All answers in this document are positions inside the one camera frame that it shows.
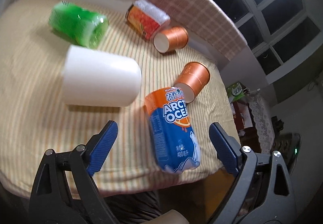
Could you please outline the white paper cup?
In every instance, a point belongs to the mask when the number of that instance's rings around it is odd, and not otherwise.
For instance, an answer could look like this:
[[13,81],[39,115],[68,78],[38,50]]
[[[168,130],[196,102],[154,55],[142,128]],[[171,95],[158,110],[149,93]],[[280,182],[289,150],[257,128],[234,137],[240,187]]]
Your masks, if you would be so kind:
[[129,57],[71,45],[67,51],[62,98],[67,105],[125,107],[138,96],[141,69]]

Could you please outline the striped yellow table cloth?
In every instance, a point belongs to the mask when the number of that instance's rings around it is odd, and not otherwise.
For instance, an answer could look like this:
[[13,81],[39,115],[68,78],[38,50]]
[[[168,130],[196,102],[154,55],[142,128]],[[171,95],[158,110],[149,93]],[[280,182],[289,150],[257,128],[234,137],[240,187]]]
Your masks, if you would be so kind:
[[[118,137],[94,179],[103,195],[137,193],[195,182],[221,167],[209,139],[209,126],[218,122],[237,137],[225,86],[216,65],[185,47],[159,54],[125,21],[123,13],[97,5],[82,7],[106,15],[108,30],[99,49],[128,56],[142,71],[136,100],[125,108],[68,107],[62,101],[62,70],[69,41],[48,24],[58,0],[18,0],[1,15],[1,183],[11,193],[29,197],[47,149],[70,151],[100,132],[109,120],[118,124]],[[144,98],[168,87],[186,63],[203,63],[210,81],[187,109],[201,150],[200,166],[180,175],[157,166],[149,136]]]

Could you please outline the orange white bottle cup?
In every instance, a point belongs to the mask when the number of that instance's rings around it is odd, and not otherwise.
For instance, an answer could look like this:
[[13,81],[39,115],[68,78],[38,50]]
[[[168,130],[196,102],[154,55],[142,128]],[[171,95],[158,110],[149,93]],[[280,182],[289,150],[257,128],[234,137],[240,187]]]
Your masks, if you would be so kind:
[[151,40],[171,21],[167,13],[147,0],[134,1],[125,18],[145,40]]

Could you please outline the copper cup on right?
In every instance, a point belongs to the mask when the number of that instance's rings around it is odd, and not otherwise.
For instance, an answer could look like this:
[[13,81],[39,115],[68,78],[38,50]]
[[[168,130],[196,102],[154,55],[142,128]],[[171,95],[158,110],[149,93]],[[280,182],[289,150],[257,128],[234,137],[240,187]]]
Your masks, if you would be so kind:
[[192,61],[187,63],[180,75],[174,82],[174,87],[180,88],[186,103],[195,100],[202,89],[210,80],[208,68],[200,62]]

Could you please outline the brown tan object bottom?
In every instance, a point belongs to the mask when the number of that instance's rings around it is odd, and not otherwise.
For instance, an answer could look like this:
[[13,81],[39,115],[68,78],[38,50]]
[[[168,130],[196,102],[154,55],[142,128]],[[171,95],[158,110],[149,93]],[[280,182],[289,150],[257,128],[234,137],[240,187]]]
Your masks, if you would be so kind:
[[176,210],[170,210],[161,216],[142,224],[189,224],[189,221]]

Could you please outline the green white paper bag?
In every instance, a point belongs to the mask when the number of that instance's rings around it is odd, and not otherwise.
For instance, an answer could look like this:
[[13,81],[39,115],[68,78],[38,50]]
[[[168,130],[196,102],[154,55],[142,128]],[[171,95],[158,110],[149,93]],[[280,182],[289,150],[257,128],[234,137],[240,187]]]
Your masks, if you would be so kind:
[[250,89],[244,86],[240,82],[236,82],[232,85],[230,85],[228,88],[226,88],[228,101],[230,103],[238,101],[242,97],[246,96],[250,93]]

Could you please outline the copper cup near sill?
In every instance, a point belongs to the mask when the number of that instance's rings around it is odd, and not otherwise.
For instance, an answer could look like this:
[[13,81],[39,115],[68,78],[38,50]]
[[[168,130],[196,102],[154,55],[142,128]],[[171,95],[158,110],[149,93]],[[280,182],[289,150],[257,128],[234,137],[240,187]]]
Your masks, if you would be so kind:
[[153,38],[155,49],[162,54],[184,48],[189,40],[188,32],[181,26],[163,30]]

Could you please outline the green plastic bottle cup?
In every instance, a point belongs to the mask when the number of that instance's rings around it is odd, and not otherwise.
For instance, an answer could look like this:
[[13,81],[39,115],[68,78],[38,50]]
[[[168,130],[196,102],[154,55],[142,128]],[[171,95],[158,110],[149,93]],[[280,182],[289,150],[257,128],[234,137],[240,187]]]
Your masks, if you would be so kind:
[[96,49],[108,29],[109,20],[101,13],[61,1],[52,8],[49,25],[78,45]]

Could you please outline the white lace cloth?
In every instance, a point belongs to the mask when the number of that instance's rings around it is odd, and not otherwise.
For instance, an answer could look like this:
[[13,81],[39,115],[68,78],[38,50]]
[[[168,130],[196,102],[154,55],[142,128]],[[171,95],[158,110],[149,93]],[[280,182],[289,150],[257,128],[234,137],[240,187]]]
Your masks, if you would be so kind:
[[275,133],[269,104],[257,91],[250,93],[248,102],[254,117],[261,153],[270,154],[275,139]]

